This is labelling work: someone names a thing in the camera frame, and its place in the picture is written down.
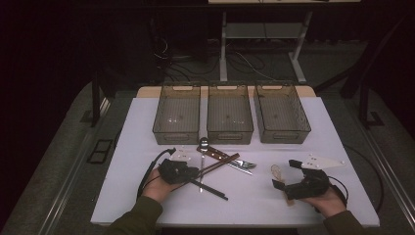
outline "sleeve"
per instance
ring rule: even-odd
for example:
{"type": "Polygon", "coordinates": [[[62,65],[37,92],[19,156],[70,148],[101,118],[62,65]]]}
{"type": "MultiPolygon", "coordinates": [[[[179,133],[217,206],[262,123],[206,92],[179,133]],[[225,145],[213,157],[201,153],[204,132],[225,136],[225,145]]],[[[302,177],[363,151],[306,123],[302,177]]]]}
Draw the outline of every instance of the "sleeve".
{"type": "Polygon", "coordinates": [[[350,211],[343,211],[328,217],[323,223],[330,235],[370,234],[350,211]]]}
{"type": "Polygon", "coordinates": [[[131,211],[110,225],[105,235],[154,234],[161,213],[162,207],[158,202],[142,196],[131,211]]]}

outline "floor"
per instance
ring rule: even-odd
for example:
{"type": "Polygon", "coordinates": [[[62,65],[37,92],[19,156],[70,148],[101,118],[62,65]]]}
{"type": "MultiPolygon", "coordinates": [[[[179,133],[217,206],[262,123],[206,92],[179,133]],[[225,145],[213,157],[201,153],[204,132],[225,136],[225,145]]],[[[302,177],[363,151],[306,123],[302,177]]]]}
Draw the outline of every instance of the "floor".
{"type": "MultiPolygon", "coordinates": [[[[211,56],[206,63],[195,62],[185,52],[177,52],[173,65],[165,71],[165,80],[217,80],[217,42],[210,44],[211,56]]],[[[278,40],[231,42],[227,46],[228,79],[295,80],[287,56],[293,46],[292,42],[278,40]]],[[[365,46],[362,42],[306,43],[299,60],[307,85],[315,87],[346,70],[365,46]]],[[[374,208],[379,209],[381,226],[370,229],[385,235],[415,234],[413,218],[408,221],[414,211],[410,199],[415,198],[414,140],[374,92],[370,94],[369,110],[376,112],[385,125],[363,128],[356,118],[358,95],[343,99],[339,94],[342,85],[336,83],[317,96],[323,99],[374,208]]],[[[89,221],[135,94],[136,91],[119,91],[114,98],[104,99],[102,117],[95,127],[90,127],[89,122],[90,84],[78,94],[2,235],[103,234],[104,227],[89,221]],[[99,140],[112,140],[107,160],[103,164],[88,164],[86,160],[99,140]]],[[[272,229],[254,233],[278,234],[272,229]]],[[[323,226],[299,228],[298,233],[327,234],[323,226]]],[[[226,234],[243,233],[233,230],[226,234]]]]}

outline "clear plastic bin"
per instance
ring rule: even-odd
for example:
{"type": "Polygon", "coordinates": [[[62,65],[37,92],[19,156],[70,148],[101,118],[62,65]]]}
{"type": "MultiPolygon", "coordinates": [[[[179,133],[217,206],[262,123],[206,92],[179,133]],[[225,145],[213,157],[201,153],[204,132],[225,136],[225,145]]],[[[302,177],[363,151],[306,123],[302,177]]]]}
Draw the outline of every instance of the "clear plastic bin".
{"type": "Polygon", "coordinates": [[[254,102],[262,143],[304,142],[311,127],[291,81],[257,81],[254,102]]]}
{"type": "Polygon", "coordinates": [[[153,126],[158,144],[198,144],[200,106],[200,82],[165,82],[153,126]]]}
{"type": "Polygon", "coordinates": [[[211,144],[251,143],[254,125],[246,83],[211,82],[207,101],[207,138],[211,144]]]}

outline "dark background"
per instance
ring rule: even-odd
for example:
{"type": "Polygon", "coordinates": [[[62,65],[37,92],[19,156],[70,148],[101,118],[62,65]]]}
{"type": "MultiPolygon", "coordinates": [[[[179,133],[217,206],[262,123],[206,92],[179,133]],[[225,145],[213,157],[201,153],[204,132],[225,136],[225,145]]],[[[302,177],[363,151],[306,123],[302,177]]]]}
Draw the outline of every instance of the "dark background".
{"type": "MultiPolygon", "coordinates": [[[[379,40],[375,39],[399,21],[410,1],[384,0],[381,2],[403,7],[376,11],[365,7],[371,2],[363,1],[358,9],[314,13],[308,42],[362,40],[373,42],[371,48],[376,48],[379,40]]],[[[243,12],[233,19],[253,21],[257,14],[243,12]]],[[[185,50],[202,60],[204,40],[217,36],[221,22],[221,14],[209,14],[209,21],[204,16],[143,13],[85,17],[69,1],[1,1],[0,229],[71,102],[92,75],[96,72],[100,76],[107,96],[121,89],[158,84],[161,72],[153,56],[155,38],[165,36],[174,46],[187,45],[185,50]],[[156,19],[157,27],[149,27],[149,19],[156,19]]],[[[413,16],[402,22],[368,74],[375,90],[412,136],[414,25],[413,16]]]]}

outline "human hand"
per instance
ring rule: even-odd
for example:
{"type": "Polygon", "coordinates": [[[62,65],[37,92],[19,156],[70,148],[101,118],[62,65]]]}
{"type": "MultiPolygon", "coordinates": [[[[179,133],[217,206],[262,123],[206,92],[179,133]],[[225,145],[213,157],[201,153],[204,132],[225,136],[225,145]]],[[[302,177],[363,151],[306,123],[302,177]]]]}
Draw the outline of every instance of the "human hand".
{"type": "Polygon", "coordinates": [[[168,184],[160,176],[157,168],[150,172],[149,179],[146,182],[142,196],[154,199],[162,203],[168,194],[174,189],[180,187],[182,184],[168,184]]]}
{"type": "Polygon", "coordinates": [[[332,187],[329,187],[323,195],[301,199],[301,201],[309,203],[317,208],[326,218],[346,210],[345,204],[332,187]]]}

